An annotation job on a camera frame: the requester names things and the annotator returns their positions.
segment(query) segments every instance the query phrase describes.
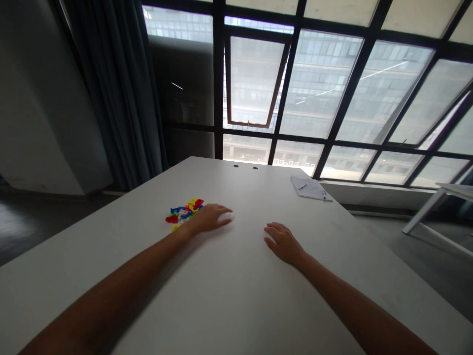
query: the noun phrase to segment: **red toy piece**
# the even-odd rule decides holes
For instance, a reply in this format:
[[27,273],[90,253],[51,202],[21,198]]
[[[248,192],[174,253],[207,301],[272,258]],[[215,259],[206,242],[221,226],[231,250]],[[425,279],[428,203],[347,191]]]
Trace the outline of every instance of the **red toy piece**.
[[166,217],[166,222],[167,223],[178,223],[179,222],[179,217],[178,216]]
[[194,210],[197,211],[197,210],[199,209],[199,207],[200,207],[202,204],[203,204],[203,200],[198,199],[198,200],[196,201],[195,206],[194,206]]

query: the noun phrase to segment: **window frame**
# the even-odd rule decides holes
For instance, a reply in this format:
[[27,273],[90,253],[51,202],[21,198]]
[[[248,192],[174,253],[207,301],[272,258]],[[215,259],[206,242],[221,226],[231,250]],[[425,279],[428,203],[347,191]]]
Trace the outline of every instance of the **window frame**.
[[[246,38],[246,39],[257,39],[266,42],[274,42],[284,44],[284,49],[279,63],[279,70],[276,77],[276,84],[273,89],[270,110],[266,119],[266,124],[256,123],[244,123],[232,121],[232,48],[230,46],[232,37]],[[237,27],[232,25],[225,25],[225,64],[227,68],[226,80],[227,80],[227,122],[228,124],[237,126],[247,126],[256,128],[269,128],[271,124],[272,114],[274,107],[276,106],[277,93],[281,86],[282,76],[284,73],[284,67],[286,65],[287,57],[289,54],[289,48],[291,46],[292,35],[283,34],[278,32],[270,32],[259,29],[252,29],[248,27]]]
[[[435,141],[427,150],[419,150],[418,147],[427,139],[429,133],[431,133],[438,125],[442,122],[445,115],[448,114],[451,108],[453,108],[459,101],[459,98],[455,99],[446,112],[441,116],[441,118],[436,122],[436,124],[430,128],[429,132],[426,133],[425,137],[419,142],[419,144],[399,144],[389,142],[392,134],[395,129],[401,122],[403,116],[409,109],[411,103],[415,99],[417,93],[422,87],[425,79],[430,73],[431,69],[437,63],[439,59],[447,59],[457,62],[473,63],[473,45],[450,42],[449,39],[456,27],[460,23],[463,15],[469,8],[472,3],[471,0],[464,0],[461,5],[458,7],[453,18],[451,19],[449,25],[445,29],[443,36],[441,38],[431,38],[423,35],[415,35],[410,33],[402,33],[392,30],[382,30],[382,24],[386,15],[389,11],[392,0],[379,0],[376,9],[373,13],[371,22],[368,27],[357,26],[345,23],[337,23],[332,21],[311,19],[304,17],[306,0],[299,0],[297,11],[295,15],[287,15],[281,13],[274,13],[263,10],[254,10],[250,8],[243,8],[233,5],[226,5],[224,0],[214,0],[214,2],[204,2],[198,0],[143,0],[143,5],[157,6],[163,8],[170,8],[176,10],[182,10],[187,12],[202,13],[213,16],[213,37],[214,37],[214,49],[213,49],[213,63],[214,63],[214,126],[204,126],[204,125],[192,125],[192,124],[181,124],[181,123],[163,123],[165,127],[168,128],[183,128],[189,130],[200,130],[208,131],[214,133],[215,139],[215,158],[223,158],[223,135],[232,134],[232,135],[243,135],[250,137],[260,137],[260,138],[269,138],[272,139],[272,144],[270,148],[270,154],[268,159],[268,164],[272,165],[274,160],[274,153],[276,149],[276,144],[278,140],[285,141],[295,141],[295,142],[307,142],[307,143],[316,143],[323,144],[324,148],[319,157],[318,163],[315,168],[315,172],[312,178],[320,179],[320,174],[325,167],[327,158],[330,154],[330,151],[333,146],[346,146],[352,148],[364,148],[375,150],[376,153],[368,164],[362,178],[358,183],[368,183],[366,182],[366,177],[373,168],[376,160],[384,151],[400,152],[400,153],[409,153],[409,154],[418,154],[423,156],[420,162],[417,164],[410,175],[406,178],[404,184],[386,184],[386,183],[373,183],[369,182],[368,184],[374,185],[385,185],[385,186],[404,186],[404,187],[413,187],[411,186],[414,179],[420,174],[422,169],[427,165],[430,159],[434,156],[437,157],[446,157],[446,158],[457,158],[457,159],[467,159],[469,163],[458,172],[457,176],[451,181],[451,183],[457,182],[458,179],[471,167],[473,166],[473,154],[456,154],[441,152],[439,148],[443,142],[448,138],[448,136],[453,132],[456,125],[461,121],[463,116],[468,112],[468,110],[473,106],[473,84],[470,83],[462,92],[466,93],[470,91],[468,96],[463,100],[461,105],[455,114],[451,117],[449,123],[444,127],[444,129],[437,136]],[[234,31],[235,27],[230,25],[225,25],[224,19],[225,16],[245,18],[249,20],[264,21],[280,25],[289,25],[294,26],[294,33],[292,35],[287,35],[291,38],[290,40],[290,49],[289,57],[287,58],[287,67],[286,75],[284,78],[284,85],[282,89],[279,110],[275,123],[274,133],[267,132],[254,132],[246,130],[235,130],[230,128],[223,128],[223,62],[224,58],[224,45],[226,37],[228,37],[228,32]],[[355,65],[352,69],[352,73],[347,81],[344,95],[339,103],[337,112],[335,114],[332,126],[329,131],[329,135],[326,139],[319,138],[310,138],[310,137],[300,137],[280,134],[279,129],[281,126],[282,115],[284,113],[284,107],[288,94],[289,82],[291,79],[295,53],[297,45],[299,42],[299,35],[301,29],[313,30],[320,32],[328,32],[336,35],[343,36],[357,36],[363,39],[362,47],[358,56],[356,58]],[[420,74],[418,80],[413,84],[413,87],[408,91],[406,96],[403,98],[401,103],[398,105],[396,110],[393,113],[393,116],[390,117],[392,121],[391,127],[389,130],[386,129],[384,132],[384,137],[380,137],[376,142],[373,143],[359,143],[359,142],[347,142],[347,141],[337,141],[336,136],[340,129],[340,126],[343,122],[344,116],[347,112],[348,106],[350,105],[351,99],[353,97],[354,91],[358,84],[358,81],[362,75],[366,62],[370,56],[371,50],[374,46],[374,43],[377,40],[384,40],[389,42],[395,42],[399,44],[415,45],[420,47],[426,47],[433,50],[432,57],[430,61],[427,62],[424,70]],[[232,124],[241,124],[241,122],[232,122]],[[326,178],[326,180],[334,181],[346,181],[354,182],[352,180],[342,180],[334,178]]]

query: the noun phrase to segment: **window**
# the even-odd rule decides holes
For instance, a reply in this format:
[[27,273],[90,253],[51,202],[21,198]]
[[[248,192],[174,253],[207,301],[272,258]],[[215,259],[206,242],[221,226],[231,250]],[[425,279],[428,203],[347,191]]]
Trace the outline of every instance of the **window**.
[[451,183],[467,163],[468,160],[433,157],[412,186],[439,188],[436,182]]
[[362,40],[301,31],[280,132],[326,138]]
[[278,25],[271,22],[248,20],[238,17],[225,16],[225,25],[254,28],[263,31],[272,31],[293,34],[294,26]]
[[279,158],[273,165],[301,168],[310,177],[322,153],[323,145],[277,141],[275,156]]
[[461,0],[393,0],[382,28],[440,38],[460,3]]
[[377,0],[307,0],[305,17],[369,26]]
[[227,120],[268,128],[289,45],[237,36],[230,37],[229,45],[226,64],[231,68],[227,71],[231,90],[227,85]]
[[[396,107],[418,79],[431,53],[430,49],[377,41],[358,82],[337,140],[374,143]],[[363,133],[353,132],[353,125],[363,127]]]
[[421,155],[382,152],[366,182],[402,185],[421,158]]
[[213,43],[213,18],[185,11],[143,5],[149,35]]
[[470,4],[467,12],[463,15],[462,20],[450,37],[450,41],[473,44],[473,6]]
[[468,174],[469,1],[225,5],[143,7],[165,132],[198,131],[209,138],[206,155],[213,137],[218,159],[300,168],[315,179],[434,189]]
[[459,154],[473,152],[473,108],[470,108],[439,150]]
[[473,64],[439,60],[390,141],[418,144],[473,78]]
[[256,10],[265,10],[295,15],[297,9],[297,2],[298,0],[227,0],[226,4],[249,7]]
[[223,160],[266,165],[270,155],[271,140],[225,134],[223,146],[228,147]]
[[375,151],[334,146],[322,171],[321,178],[359,181]]

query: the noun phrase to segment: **right hand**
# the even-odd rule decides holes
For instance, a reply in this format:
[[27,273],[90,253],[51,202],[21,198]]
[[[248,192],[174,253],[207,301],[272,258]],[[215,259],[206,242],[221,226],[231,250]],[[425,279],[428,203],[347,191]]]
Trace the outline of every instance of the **right hand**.
[[276,241],[275,243],[271,238],[265,237],[268,247],[281,260],[295,265],[307,257],[307,253],[284,224],[268,223],[265,232]]

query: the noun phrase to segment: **hand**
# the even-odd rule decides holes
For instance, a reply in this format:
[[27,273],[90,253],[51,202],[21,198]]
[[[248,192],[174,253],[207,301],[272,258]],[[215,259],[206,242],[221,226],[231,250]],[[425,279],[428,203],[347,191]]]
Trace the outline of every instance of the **hand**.
[[190,228],[195,234],[200,232],[211,231],[222,227],[232,221],[231,219],[217,221],[218,217],[220,217],[225,212],[233,211],[222,205],[208,204],[202,207],[199,212],[197,212],[194,217],[192,217],[191,220],[184,223],[182,226]]
[[265,242],[270,249],[281,260],[296,265],[302,259],[307,257],[307,253],[298,243],[296,238],[292,235],[289,228],[281,223],[268,223],[265,232],[276,241],[273,242],[271,238],[265,237]]

